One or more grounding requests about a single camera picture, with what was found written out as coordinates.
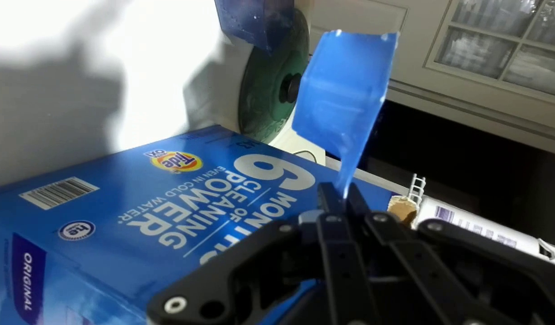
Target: green disc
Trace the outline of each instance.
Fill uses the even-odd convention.
[[[240,133],[269,143],[291,117],[300,74],[309,61],[307,22],[300,11],[274,52],[253,49],[240,81]]]

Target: green roll of tape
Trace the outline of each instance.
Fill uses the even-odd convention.
[[[300,74],[309,61],[307,20],[294,13],[294,25],[272,52],[253,49],[240,81],[240,133],[269,143],[291,117]]]

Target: logo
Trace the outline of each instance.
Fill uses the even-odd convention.
[[[202,168],[202,161],[188,152],[153,150],[148,153],[148,157],[155,168],[169,173],[188,173]]]
[[[79,242],[95,231],[95,226],[92,222],[70,222],[59,229],[59,238],[65,242]]]

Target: cardboard box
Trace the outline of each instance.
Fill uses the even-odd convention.
[[[334,179],[209,126],[0,188],[0,323],[146,323],[155,292],[314,209],[316,184]],[[386,208],[388,191],[357,186]]]

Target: white cabinet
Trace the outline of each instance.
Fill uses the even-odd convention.
[[[555,152],[555,0],[314,0],[327,29],[399,31],[388,99]]]

